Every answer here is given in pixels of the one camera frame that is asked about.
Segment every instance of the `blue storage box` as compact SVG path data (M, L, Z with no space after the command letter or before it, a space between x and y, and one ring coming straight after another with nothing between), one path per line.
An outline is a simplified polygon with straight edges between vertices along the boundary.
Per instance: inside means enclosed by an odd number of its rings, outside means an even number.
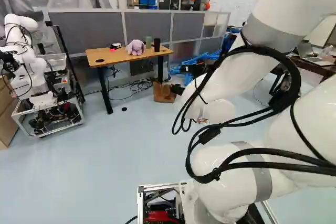
M148 0L149 5L156 5L156 0Z
M139 0L139 4L140 5L147 5L148 4L148 0Z

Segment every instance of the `plush bunny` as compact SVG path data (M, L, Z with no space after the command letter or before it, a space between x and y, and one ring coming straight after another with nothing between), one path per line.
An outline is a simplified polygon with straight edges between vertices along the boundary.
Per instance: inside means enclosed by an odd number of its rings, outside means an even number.
M141 55L145 51L145 44L141 40L134 39L126 46L126 51L129 55Z

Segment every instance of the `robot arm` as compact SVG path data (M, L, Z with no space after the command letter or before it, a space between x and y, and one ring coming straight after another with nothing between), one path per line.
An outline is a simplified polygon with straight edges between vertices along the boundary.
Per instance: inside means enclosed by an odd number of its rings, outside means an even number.
M34 94L34 89L37 93L48 91L44 78L47 62L36 58L31 47L32 38L23 32L36 28L37 22L31 18L15 14L5 16L6 44L0 47L1 58L4 61L4 69L16 76L11 84L21 99L29 98Z
M291 97L293 100L286 104L289 108L270 112L271 116L282 111L264 141L207 146L191 156L197 144L220 137L217 136L220 129L233 126L232 123L244 126L265 118L259 111L249 115L258 116L258 120L239 124L238 119L247 116L234 119L235 108L228 101L251 89L278 64L271 51L263 54L243 49L267 47L285 58L283 53L291 51L326 14L336 11L331 3L332 0L259 0L242 28L244 36L236 39L215 70L196 79L197 88L191 83L184 90L180 100L181 124L173 133L180 129L187 131L190 124L183 126L187 119L190 123L191 119L216 123L196 132L186 159L187 171L195 179L193 193L216 220L235 223L249 204L306 186L336 186L332 126L336 120L336 76L296 102ZM202 223L193 209L184 208L186 222Z

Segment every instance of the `whiteboard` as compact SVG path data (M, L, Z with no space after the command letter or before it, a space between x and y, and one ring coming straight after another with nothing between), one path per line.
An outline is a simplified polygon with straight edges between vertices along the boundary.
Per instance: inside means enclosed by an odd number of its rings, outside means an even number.
M258 0L210 0L215 12L231 12L229 26L242 27Z

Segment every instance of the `light gray floor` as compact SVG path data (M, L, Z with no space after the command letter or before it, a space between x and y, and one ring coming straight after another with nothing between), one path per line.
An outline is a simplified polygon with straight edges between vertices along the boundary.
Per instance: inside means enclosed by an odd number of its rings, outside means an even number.
M267 104L273 76L232 99L237 114ZM304 92L311 89L303 84ZM126 90L111 96L129 95ZM0 223L125 223L136 215L141 184L187 179L186 146L198 125L173 136L173 104L153 102L152 89L113 102L107 115L100 93L86 96L83 126L30 140L18 131L9 150L0 152ZM272 119L226 129L210 144L261 139ZM269 201L280 223L334 223L335 189L311 189Z

